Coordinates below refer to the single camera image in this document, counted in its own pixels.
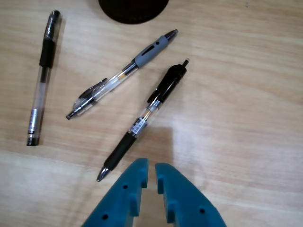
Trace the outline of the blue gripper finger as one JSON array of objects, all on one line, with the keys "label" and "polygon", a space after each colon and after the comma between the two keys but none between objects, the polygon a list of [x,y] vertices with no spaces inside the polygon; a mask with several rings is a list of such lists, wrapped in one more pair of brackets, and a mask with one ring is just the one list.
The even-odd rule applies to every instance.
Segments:
[{"label": "blue gripper finger", "polygon": [[84,227],[131,227],[139,216],[142,189],[148,182],[148,159],[136,159],[116,180]]},{"label": "blue gripper finger", "polygon": [[168,223],[175,227],[226,226],[217,208],[180,171],[168,163],[157,163],[155,169]]}]

